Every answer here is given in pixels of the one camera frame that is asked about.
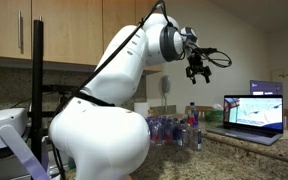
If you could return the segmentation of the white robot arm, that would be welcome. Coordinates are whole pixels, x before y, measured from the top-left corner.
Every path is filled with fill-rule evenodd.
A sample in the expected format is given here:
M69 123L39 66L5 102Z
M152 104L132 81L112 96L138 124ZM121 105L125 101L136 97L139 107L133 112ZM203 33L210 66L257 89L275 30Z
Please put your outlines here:
M75 180L126 180L150 148L145 118L122 104L137 91L146 66L178 60L198 43L191 27L154 13L141 27L126 25L107 46L94 78L51 122L55 147L72 157Z

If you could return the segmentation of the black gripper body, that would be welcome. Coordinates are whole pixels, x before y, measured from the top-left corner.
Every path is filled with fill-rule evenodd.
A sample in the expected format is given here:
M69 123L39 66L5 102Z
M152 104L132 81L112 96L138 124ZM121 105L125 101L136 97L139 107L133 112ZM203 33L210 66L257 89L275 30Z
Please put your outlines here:
M203 66L201 56L198 54L191 54L187 57L189 66L186 68L186 75L188 77L194 77L196 74L201 74L204 77L209 77L211 75L210 68L208 66Z

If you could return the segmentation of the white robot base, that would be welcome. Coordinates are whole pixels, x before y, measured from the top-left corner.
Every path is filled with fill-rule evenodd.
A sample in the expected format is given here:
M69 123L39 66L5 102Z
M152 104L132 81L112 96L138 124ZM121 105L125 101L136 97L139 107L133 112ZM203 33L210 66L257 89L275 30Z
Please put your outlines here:
M50 180L48 165L43 166L26 144L28 120L25 108L0 110L0 158L14 154L34 180Z

